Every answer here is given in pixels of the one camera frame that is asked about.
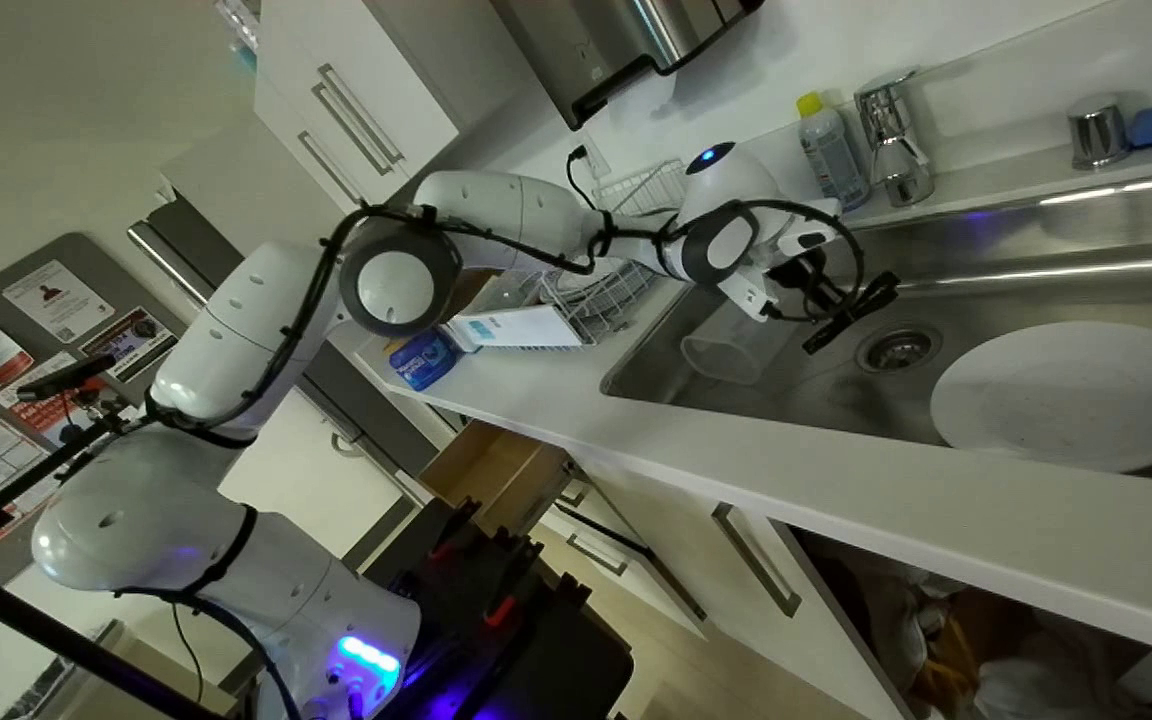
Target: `blue light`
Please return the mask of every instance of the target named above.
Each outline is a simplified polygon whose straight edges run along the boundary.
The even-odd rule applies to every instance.
[[[357,639],[357,635],[338,635],[338,639],[335,639],[335,655],[338,655],[343,663],[358,669],[365,676],[375,676],[375,684],[384,688],[384,696],[388,696],[390,688],[398,688],[404,663],[398,663],[397,655],[388,655],[388,652],[381,652],[381,649],[371,649],[371,646],[365,646],[365,639]]]

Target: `stainless steel sink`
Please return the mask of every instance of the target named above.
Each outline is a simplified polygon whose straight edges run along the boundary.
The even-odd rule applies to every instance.
[[[809,329],[769,325],[763,332],[787,332],[787,346],[761,384],[705,381],[683,364],[681,342],[720,297],[683,291],[605,378],[605,394],[939,445],[933,387],[975,346],[1053,319],[1152,329],[1152,194],[939,216],[864,233],[861,245],[872,267],[896,267],[906,284],[824,352],[798,350]]]

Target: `white plate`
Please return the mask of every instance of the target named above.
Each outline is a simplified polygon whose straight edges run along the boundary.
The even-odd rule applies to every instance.
[[[989,342],[937,381],[933,422],[954,450],[1152,469],[1152,332],[1039,325]]]

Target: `faucet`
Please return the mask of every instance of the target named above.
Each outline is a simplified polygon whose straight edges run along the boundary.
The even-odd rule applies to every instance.
[[[864,142],[875,152],[879,180],[896,208],[916,205],[937,188],[933,155],[923,152],[912,130],[906,107],[912,78],[916,74],[883,78],[856,94]]]

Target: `robotic arm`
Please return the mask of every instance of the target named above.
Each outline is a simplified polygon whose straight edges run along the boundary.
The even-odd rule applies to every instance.
[[[785,306],[775,272],[845,230],[820,208],[775,199],[769,172],[731,143],[692,159],[686,199],[665,230],[593,212],[541,180],[430,172],[416,216],[358,208],[322,254],[251,254],[155,371],[146,422],[54,492],[31,531],[35,566],[67,589],[153,591],[220,618],[272,663],[264,716],[375,716],[398,691],[418,607],[353,576],[293,519],[223,499],[215,486],[319,352],[338,299],[388,335],[442,313],[460,272],[446,233],[573,272],[594,255],[636,262],[769,319]]]

